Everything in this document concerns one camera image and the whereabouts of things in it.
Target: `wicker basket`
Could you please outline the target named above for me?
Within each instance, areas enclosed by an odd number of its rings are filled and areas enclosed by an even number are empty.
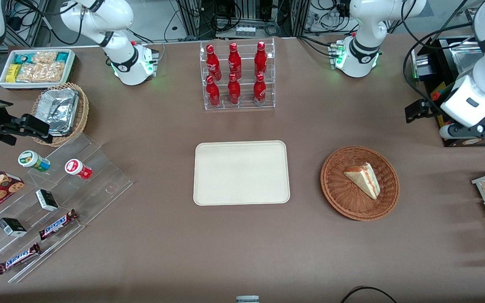
[[[343,174],[348,167],[365,162],[372,165],[381,188],[376,200]],[[363,146],[346,146],[329,155],[321,169],[321,188],[337,211],[359,221],[383,218],[396,206],[400,192],[392,165],[375,150]]]
[[[48,90],[62,90],[63,88],[72,88],[74,90],[77,90],[77,92],[79,92],[80,94],[80,98],[78,100],[77,109],[76,109],[76,118],[75,118],[73,131],[69,136],[66,136],[66,137],[53,137],[51,144],[43,142],[38,138],[33,138],[33,140],[35,140],[35,142],[37,142],[38,144],[49,145],[53,147],[61,146],[66,141],[81,134],[81,132],[83,132],[83,129],[85,128],[85,125],[87,123],[87,115],[89,114],[89,101],[87,100],[87,96],[85,96],[85,94],[83,93],[83,90],[78,85],[75,85],[73,83],[65,83],[62,85],[57,85],[52,88],[48,88]],[[33,110],[31,111],[32,115],[35,115],[35,112],[37,111],[39,100],[40,100],[40,96],[37,98],[37,101],[33,105]]]

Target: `acrylic bottle rack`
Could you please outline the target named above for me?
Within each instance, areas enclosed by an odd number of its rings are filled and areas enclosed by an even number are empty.
[[[262,106],[254,104],[254,83],[256,82],[256,75],[254,74],[254,57],[256,56],[258,42],[265,42],[265,52],[267,53],[267,71],[264,74],[264,82],[267,85],[265,92],[265,102]],[[229,57],[229,44],[225,41],[215,40],[206,43],[201,43],[200,46],[200,67],[202,73],[202,86],[203,86],[203,100],[206,110],[216,109],[263,109],[274,108],[276,105],[275,100],[275,82],[276,82],[276,69],[275,69],[275,45],[274,39],[262,39],[262,40],[234,40],[237,43],[237,50],[241,55],[242,63],[242,77],[239,79],[241,86],[241,102],[239,105],[233,105],[229,101],[229,92],[227,85],[229,83],[229,64],[227,58]],[[207,70],[207,52],[205,47],[208,44],[214,46],[214,52],[220,60],[220,70],[222,72],[222,79],[216,84],[220,90],[220,106],[212,107],[207,98],[207,91],[205,90],[207,82],[205,77],[208,75]]]
[[[25,187],[0,205],[0,219],[16,218],[27,230],[27,234],[18,238],[7,236],[0,228],[0,263],[19,255],[35,242],[39,243],[42,251],[3,274],[2,278],[8,282],[19,282],[25,278],[132,185],[127,176],[106,158],[100,146],[85,134],[66,142],[46,158],[51,162],[50,169],[44,173],[29,170],[22,177]],[[93,169],[93,175],[82,180],[67,174],[64,165],[69,159],[83,161]],[[40,207],[35,195],[39,189],[52,192],[59,205],[58,210],[46,211]],[[79,218],[41,242],[38,232],[71,209],[75,209]]]

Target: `brown table surface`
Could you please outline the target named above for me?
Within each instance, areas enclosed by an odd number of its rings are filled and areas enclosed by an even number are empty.
[[[276,109],[238,113],[204,110],[200,43],[168,45],[159,76],[139,86],[114,77],[100,48],[75,48],[75,83],[91,104],[85,132],[135,184],[25,280],[0,276],[0,302],[339,302],[359,285],[400,302],[485,299],[485,208],[470,183],[485,175],[485,148],[443,148],[432,119],[405,123],[416,100],[401,68],[412,39],[387,37],[362,79],[299,40],[275,42]],[[38,94],[0,98],[21,115]],[[285,142],[291,199],[195,205],[196,146],[248,140]],[[398,205],[375,222],[343,217],[321,192],[323,161],[352,144],[398,173]],[[25,174],[16,159],[30,148],[52,150],[31,138],[0,144],[0,170]],[[365,300],[387,302],[371,291],[351,302]]]

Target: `yellow snack package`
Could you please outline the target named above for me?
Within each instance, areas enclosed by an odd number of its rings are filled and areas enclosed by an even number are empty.
[[[16,82],[16,76],[20,72],[21,65],[20,64],[11,64],[8,67],[8,72],[5,77],[5,82],[7,83],[14,83]]]

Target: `red coca-cola bottle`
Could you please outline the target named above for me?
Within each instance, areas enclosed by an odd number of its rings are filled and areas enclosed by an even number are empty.
[[[207,69],[209,75],[212,75],[215,81],[220,81],[222,79],[220,60],[218,60],[218,56],[214,53],[214,47],[209,44],[205,49],[207,50]]]
[[[229,43],[229,72],[234,73],[237,79],[243,76],[243,65],[241,63],[241,55],[237,51],[237,43]]]
[[[263,41],[258,42],[258,52],[256,57],[254,57],[254,64],[256,65],[254,70],[256,77],[259,73],[265,74],[265,71],[267,71],[267,53],[265,52],[265,42]]]
[[[241,103],[241,85],[237,81],[237,75],[235,73],[229,74],[227,90],[229,90],[229,101],[231,104],[239,105]]]
[[[254,84],[254,103],[257,106],[262,106],[265,103],[265,90],[267,85],[263,82],[263,73],[259,73],[256,77],[257,81]]]
[[[214,83],[214,79],[212,75],[207,75],[207,86],[205,90],[207,90],[207,98],[209,103],[212,107],[219,107],[220,106],[220,90],[218,90],[218,86]]]

